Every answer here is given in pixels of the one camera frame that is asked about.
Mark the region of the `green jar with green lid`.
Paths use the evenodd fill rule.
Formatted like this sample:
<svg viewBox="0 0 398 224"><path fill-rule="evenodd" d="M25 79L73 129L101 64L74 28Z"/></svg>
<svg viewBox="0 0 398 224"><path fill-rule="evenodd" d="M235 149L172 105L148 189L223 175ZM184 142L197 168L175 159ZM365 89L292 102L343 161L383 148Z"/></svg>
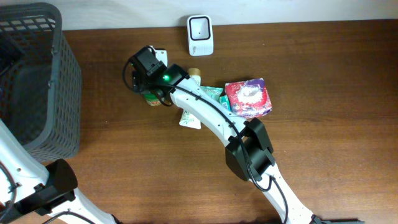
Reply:
<svg viewBox="0 0 398 224"><path fill-rule="evenodd" d="M144 99L146 100L146 102L150 106L159 106L159 105L161 105L160 100L155 95L153 95L152 93L145 94L144 95Z"/></svg>

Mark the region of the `white tube with tan cap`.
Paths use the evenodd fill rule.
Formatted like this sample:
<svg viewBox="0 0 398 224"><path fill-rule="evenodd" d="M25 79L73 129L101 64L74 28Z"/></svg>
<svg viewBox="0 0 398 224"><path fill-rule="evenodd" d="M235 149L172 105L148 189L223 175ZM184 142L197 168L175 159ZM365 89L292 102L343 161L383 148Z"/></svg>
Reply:
<svg viewBox="0 0 398 224"><path fill-rule="evenodd" d="M188 74L196 81L197 85L201 84L201 71L198 68L189 68ZM185 110L183 110L179 125L193 129L201 129L200 120Z"/></svg>

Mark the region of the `teal wet wipes pouch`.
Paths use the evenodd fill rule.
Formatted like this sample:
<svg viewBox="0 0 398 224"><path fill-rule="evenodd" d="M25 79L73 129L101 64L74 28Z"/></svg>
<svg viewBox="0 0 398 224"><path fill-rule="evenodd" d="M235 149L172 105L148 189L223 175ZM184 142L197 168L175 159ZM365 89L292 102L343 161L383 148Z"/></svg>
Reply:
<svg viewBox="0 0 398 224"><path fill-rule="evenodd" d="M201 86L200 87L207 95L209 95L212 99L219 101L223 88L212 87L212 86Z"/></svg>

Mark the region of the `red purple tissue pack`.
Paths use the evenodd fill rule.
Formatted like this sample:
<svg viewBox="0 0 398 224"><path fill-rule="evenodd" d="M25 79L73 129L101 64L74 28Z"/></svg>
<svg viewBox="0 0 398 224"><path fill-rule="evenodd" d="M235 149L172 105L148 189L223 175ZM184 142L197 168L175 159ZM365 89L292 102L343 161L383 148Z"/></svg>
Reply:
<svg viewBox="0 0 398 224"><path fill-rule="evenodd" d="M258 118L272 111L272 103L263 78L226 83L231 111L245 119Z"/></svg>

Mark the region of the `small teal box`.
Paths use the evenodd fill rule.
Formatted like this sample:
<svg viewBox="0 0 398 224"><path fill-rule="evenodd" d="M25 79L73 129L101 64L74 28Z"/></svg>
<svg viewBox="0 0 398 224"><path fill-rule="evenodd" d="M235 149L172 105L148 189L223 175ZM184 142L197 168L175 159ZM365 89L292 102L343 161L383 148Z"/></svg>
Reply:
<svg viewBox="0 0 398 224"><path fill-rule="evenodd" d="M219 103L220 103L221 106L226 108L228 111L231 111L231 106L230 106L229 98L228 98L227 95L221 96L219 98Z"/></svg>

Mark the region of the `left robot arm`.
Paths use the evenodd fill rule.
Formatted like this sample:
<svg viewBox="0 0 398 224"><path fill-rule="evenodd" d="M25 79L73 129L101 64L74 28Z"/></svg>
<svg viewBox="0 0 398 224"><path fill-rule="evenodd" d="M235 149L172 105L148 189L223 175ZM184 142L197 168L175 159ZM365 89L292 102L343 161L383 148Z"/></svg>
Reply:
<svg viewBox="0 0 398 224"><path fill-rule="evenodd" d="M78 188L82 77L60 31L1 32L1 222L116 223Z"/></svg>

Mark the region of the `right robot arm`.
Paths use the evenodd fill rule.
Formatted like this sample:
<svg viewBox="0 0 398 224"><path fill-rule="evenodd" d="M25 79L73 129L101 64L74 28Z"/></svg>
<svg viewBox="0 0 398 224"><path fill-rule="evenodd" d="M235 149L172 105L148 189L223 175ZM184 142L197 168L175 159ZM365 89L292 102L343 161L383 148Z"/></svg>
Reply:
<svg viewBox="0 0 398 224"><path fill-rule="evenodd" d="M131 91L152 93L163 105L188 111L218 137L229 169L265 195L282 223L319 223L282 177L261 121L247 121L222 107L183 68L176 64L167 67L158 60L149 46L131 56L126 65L133 67Z"/></svg>

